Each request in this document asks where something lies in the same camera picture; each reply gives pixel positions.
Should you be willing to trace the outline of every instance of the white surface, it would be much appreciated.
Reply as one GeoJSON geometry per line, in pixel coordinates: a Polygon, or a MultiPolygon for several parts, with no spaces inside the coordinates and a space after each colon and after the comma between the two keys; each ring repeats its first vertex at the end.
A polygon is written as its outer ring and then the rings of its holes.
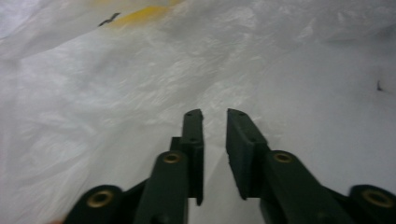
{"type": "Polygon", "coordinates": [[[1,224],[62,217],[97,185],[130,188],[194,108],[205,200],[190,223],[263,223],[228,166],[229,107],[322,184],[396,193],[392,1],[186,0],[144,26],[97,28],[133,10],[110,5],[0,3],[1,224]]]}

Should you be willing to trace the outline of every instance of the bolt hole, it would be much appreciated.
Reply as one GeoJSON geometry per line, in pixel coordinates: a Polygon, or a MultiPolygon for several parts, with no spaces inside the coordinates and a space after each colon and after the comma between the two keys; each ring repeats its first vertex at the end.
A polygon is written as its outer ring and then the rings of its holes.
{"type": "Polygon", "coordinates": [[[94,193],[87,201],[89,207],[103,207],[111,202],[113,193],[110,190],[102,190],[94,193]]]}
{"type": "Polygon", "coordinates": [[[362,193],[362,195],[367,202],[379,207],[393,207],[393,200],[379,190],[367,189],[362,193]]]}

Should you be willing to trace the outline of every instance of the crumpled plastic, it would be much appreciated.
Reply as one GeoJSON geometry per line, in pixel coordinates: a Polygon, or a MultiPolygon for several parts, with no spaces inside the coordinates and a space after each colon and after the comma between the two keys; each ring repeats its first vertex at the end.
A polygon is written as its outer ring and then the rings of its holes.
{"type": "Polygon", "coordinates": [[[194,108],[205,198],[189,223],[263,223],[233,181],[227,108],[324,186],[396,193],[395,24],[388,0],[3,1],[0,223],[47,223],[90,188],[129,189],[194,108]],[[163,13],[118,23],[147,6],[163,13]]]}

